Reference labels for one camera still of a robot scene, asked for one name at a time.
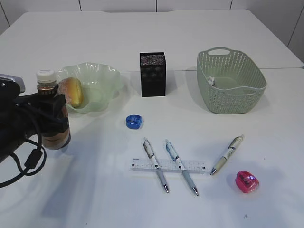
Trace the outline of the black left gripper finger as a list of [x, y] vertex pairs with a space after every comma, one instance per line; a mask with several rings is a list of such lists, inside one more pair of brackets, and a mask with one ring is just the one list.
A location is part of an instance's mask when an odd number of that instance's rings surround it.
[[38, 94], [38, 117], [44, 119], [58, 119], [66, 116], [63, 95]]
[[40, 116], [40, 129], [42, 133], [63, 133], [69, 129], [69, 119], [68, 117]]

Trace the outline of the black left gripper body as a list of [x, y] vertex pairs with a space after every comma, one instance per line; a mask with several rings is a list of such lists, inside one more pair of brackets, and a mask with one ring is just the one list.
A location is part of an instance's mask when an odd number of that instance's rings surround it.
[[26, 139], [33, 135], [42, 142], [41, 127], [38, 116], [27, 109], [24, 104], [35, 103], [38, 93], [20, 96], [21, 86], [9, 80], [0, 82], [0, 161], [9, 153], [18, 149]]

